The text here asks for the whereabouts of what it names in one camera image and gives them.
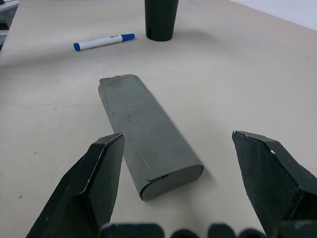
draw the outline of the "whiteboard marker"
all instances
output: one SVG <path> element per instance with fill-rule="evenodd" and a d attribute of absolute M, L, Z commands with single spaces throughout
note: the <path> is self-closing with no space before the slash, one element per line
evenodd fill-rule
<path fill-rule="evenodd" d="M 82 51 L 98 46 L 105 46 L 113 43 L 123 42 L 134 39 L 134 34 L 125 34 L 111 37 L 102 37 L 92 41 L 83 41 L 74 44 L 75 51 Z"/>

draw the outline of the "gray pencil case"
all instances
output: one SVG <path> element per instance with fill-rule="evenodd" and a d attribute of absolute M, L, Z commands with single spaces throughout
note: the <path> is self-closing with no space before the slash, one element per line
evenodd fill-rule
<path fill-rule="evenodd" d="M 98 90 L 114 132 L 125 134 L 124 159 L 142 200 L 199 178 L 203 164 L 137 76 L 103 78 Z"/>

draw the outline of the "blue marker cap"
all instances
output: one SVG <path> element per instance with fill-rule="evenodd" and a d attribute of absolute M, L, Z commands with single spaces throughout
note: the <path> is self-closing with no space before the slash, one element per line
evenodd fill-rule
<path fill-rule="evenodd" d="M 80 51 L 80 45 L 78 43 L 74 44 L 75 51 Z"/>
<path fill-rule="evenodd" d="M 122 41 L 129 41 L 135 38 L 134 34 L 125 34 L 121 36 L 122 36 Z"/>

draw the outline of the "white wall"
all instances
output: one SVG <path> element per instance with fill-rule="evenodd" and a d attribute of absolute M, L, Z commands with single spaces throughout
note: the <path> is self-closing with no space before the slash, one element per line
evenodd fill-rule
<path fill-rule="evenodd" d="M 233 0 L 256 10 L 317 30 L 317 0 Z"/>

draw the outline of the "black cylindrical container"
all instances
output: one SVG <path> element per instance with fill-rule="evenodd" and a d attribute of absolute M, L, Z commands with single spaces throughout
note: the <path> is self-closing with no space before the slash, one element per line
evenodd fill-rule
<path fill-rule="evenodd" d="M 173 37 L 178 0 L 145 0 L 146 35 L 153 41 Z"/>

